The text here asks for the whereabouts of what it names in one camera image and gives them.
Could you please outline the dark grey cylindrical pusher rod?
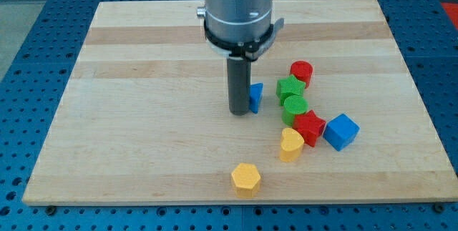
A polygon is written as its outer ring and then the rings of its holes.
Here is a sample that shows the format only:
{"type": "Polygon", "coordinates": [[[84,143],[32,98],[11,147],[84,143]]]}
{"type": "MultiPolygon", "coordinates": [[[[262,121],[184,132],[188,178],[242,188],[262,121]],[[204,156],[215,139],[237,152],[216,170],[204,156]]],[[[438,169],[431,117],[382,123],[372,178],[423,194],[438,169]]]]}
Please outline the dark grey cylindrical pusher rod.
{"type": "Polygon", "coordinates": [[[232,114],[241,116],[249,111],[251,64],[246,60],[227,59],[228,102],[232,114]]]}

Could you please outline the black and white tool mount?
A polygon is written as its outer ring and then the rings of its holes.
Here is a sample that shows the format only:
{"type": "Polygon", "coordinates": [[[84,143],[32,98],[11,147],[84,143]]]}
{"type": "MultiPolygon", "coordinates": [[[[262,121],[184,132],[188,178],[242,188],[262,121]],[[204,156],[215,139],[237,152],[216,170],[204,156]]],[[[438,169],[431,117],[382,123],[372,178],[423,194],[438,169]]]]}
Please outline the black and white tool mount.
{"type": "Polygon", "coordinates": [[[270,24],[267,32],[260,38],[253,41],[232,43],[217,38],[204,21],[204,30],[206,42],[210,48],[217,54],[234,60],[246,60],[255,62],[273,45],[276,34],[284,27],[284,18],[279,18],[274,24],[270,24]]]}

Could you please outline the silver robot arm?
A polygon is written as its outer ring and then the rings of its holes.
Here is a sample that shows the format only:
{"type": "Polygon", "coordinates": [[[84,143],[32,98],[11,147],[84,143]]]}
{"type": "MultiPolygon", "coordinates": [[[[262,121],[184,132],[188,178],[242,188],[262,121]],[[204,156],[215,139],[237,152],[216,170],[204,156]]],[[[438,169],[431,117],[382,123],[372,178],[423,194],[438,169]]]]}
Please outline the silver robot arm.
{"type": "Polygon", "coordinates": [[[272,21],[273,0],[204,0],[196,14],[210,47],[226,58],[229,110],[244,115],[250,104],[251,64],[273,45],[284,19],[272,21]]]}

